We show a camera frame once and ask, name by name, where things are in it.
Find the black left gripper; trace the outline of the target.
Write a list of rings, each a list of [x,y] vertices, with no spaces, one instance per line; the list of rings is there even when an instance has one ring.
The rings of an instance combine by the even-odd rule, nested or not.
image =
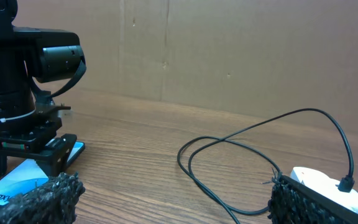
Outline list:
[[[77,136],[57,137],[62,127],[61,111],[66,105],[37,103],[35,111],[19,119],[0,121],[0,177],[7,172],[7,157],[34,159],[47,176],[56,177],[67,168]]]

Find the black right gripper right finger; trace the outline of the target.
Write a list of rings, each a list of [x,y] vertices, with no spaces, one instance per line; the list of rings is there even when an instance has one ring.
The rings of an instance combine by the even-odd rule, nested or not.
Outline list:
[[[273,171],[268,219],[273,224],[358,224],[358,214]]]

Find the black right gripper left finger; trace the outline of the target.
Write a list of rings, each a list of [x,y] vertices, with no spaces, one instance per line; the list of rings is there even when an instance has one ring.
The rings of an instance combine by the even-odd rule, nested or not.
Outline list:
[[[0,224],[74,223],[76,204],[84,192],[77,173],[62,172],[40,187],[10,199],[0,208]]]

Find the blue Galaxy smartphone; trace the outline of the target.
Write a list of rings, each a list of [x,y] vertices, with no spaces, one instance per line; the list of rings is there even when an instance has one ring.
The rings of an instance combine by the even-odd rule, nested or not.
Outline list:
[[[26,159],[0,179],[0,207],[18,194],[26,194],[49,180],[33,159]]]

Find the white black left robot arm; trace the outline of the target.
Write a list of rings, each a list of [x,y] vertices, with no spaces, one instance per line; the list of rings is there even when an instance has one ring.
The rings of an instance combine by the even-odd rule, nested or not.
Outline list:
[[[0,177],[7,158],[33,159],[48,176],[68,167],[74,134],[57,136],[64,105],[54,98],[86,72],[79,37],[59,29],[17,27],[15,0],[0,0]]]

